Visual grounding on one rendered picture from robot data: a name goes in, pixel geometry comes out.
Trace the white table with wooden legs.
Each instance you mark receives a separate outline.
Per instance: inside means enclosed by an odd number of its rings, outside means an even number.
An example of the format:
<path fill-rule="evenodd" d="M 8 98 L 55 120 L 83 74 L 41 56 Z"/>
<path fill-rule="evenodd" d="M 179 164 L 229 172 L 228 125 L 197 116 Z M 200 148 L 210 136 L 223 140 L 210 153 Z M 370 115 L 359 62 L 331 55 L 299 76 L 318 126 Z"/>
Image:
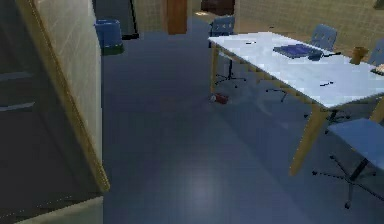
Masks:
<path fill-rule="evenodd" d="M 329 89 L 320 84 L 330 82 L 333 76 L 342 69 L 347 69 L 350 59 L 346 56 L 330 56 L 319 61 L 311 61 L 305 57 L 290 59 L 273 51 L 274 47 L 295 44 L 297 41 L 272 32 L 257 32 L 230 36 L 210 37 L 214 47 L 247 67 L 259 72 L 266 80 L 302 101 L 311 105 L 313 110 L 332 107 Z M 256 41 L 256 44 L 245 44 Z M 289 174 L 296 175 L 302 167 L 306 154 L 323 126 L 319 121 L 308 121 L 303 135 L 289 167 Z"/>

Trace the blue waste bin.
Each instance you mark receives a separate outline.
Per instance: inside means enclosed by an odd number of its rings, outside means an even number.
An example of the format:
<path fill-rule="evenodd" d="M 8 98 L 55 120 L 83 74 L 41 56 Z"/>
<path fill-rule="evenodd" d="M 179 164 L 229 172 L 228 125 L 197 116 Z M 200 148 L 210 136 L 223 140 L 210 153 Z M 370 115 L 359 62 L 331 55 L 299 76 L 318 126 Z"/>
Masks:
<path fill-rule="evenodd" d="M 103 55 L 124 52 L 120 22 L 116 19 L 99 19 L 94 24 Z"/>

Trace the dark cabinet with wooden edge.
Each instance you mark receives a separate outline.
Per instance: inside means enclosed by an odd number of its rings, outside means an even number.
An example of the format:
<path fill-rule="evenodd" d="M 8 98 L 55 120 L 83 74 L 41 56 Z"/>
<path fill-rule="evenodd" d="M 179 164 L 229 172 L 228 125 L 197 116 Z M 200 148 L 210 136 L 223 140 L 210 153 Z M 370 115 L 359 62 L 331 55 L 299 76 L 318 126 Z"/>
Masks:
<path fill-rule="evenodd" d="M 0 224 L 106 224 L 91 0 L 0 0 Z"/>

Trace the brown cup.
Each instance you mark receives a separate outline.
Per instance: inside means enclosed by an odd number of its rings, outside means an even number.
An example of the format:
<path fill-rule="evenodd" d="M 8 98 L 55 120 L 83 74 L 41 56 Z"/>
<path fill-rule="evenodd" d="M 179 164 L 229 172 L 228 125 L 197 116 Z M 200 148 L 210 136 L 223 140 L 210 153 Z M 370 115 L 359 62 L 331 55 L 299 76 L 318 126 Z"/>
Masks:
<path fill-rule="evenodd" d="M 369 50 L 365 47 L 355 47 L 352 52 L 350 63 L 359 65 L 368 52 Z"/>

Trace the brown wooden door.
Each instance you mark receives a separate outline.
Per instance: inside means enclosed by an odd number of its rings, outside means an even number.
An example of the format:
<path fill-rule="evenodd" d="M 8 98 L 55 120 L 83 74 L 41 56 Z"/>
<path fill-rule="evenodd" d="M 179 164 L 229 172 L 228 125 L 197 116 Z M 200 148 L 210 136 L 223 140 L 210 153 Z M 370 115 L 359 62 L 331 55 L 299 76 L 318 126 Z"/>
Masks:
<path fill-rule="evenodd" d="M 187 32 L 187 0 L 162 0 L 163 30 L 168 35 Z"/>

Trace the black floor lamp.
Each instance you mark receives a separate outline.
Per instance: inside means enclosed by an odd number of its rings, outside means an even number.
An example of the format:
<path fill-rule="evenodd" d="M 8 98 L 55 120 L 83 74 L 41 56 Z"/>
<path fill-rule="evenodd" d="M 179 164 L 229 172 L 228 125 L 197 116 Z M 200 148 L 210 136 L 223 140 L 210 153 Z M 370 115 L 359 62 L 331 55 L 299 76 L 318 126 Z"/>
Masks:
<path fill-rule="evenodd" d="M 138 39 L 139 32 L 137 27 L 136 13 L 135 13 L 133 0 L 124 0 L 122 9 L 123 9 L 122 39 L 123 40 Z"/>

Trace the red can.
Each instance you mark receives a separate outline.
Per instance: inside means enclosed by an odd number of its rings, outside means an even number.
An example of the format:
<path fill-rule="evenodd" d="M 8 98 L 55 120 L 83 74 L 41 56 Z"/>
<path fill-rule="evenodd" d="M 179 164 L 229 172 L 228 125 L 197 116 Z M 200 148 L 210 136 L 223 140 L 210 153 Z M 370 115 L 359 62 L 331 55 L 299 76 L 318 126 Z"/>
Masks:
<path fill-rule="evenodd" d="M 216 102 L 220 104 L 226 104 L 228 102 L 229 97 L 220 93 L 214 93 L 210 96 L 211 102 Z"/>

